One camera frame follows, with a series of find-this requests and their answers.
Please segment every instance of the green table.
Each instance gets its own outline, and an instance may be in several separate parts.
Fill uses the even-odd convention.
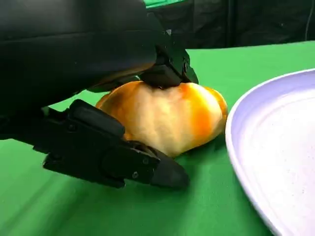
[[[189,51],[200,83],[229,107],[248,89],[284,73],[315,67],[315,42]],[[75,98],[95,104],[101,94]],[[117,190],[42,169],[44,155],[0,142],[0,236],[265,236],[270,235],[233,173],[222,137],[178,161],[187,191],[128,182]]]

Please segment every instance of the bolt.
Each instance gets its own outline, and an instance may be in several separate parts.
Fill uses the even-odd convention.
[[[185,73],[188,71],[188,64],[186,62],[184,62],[184,71]]]
[[[75,126],[75,124],[70,124],[68,126],[68,131],[75,132],[76,130],[77,130],[77,127]]]
[[[148,164],[149,164],[148,158],[144,158],[142,162],[143,162],[143,164],[145,164],[145,165],[148,165]]]
[[[139,177],[139,174],[137,171],[133,172],[132,174],[132,178],[138,178]]]

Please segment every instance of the black curtain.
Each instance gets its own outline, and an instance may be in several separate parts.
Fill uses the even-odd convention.
[[[315,40],[314,0],[185,0],[151,8],[186,48]]]

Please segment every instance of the screw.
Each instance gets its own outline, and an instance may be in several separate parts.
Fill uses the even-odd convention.
[[[68,131],[75,132],[76,130],[77,130],[77,127],[75,126],[75,124],[70,124],[68,126]]]
[[[61,156],[56,155],[56,154],[52,154],[52,153],[49,154],[49,157],[50,157],[50,159],[53,160],[53,161],[60,161],[60,160],[62,159]]]
[[[133,172],[132,174],[132,178],[138,178],[139,177],[139,174],[137,171]]]
[[[184,71],[187,72],[187,70],[188,70],[188,65],[187,65],[187,63],[185,62],[185,63],[184,63]]]
[[[149,164],[148,158],[144,158],[142,162],[143,162],[143,164],[145,164],[145,165],[148,165],[148,164]]]

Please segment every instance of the paper plate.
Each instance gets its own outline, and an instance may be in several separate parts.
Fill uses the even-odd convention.
[[[315,235],[315,68],[266,81],[233,106],[226,145],[275,235]]]

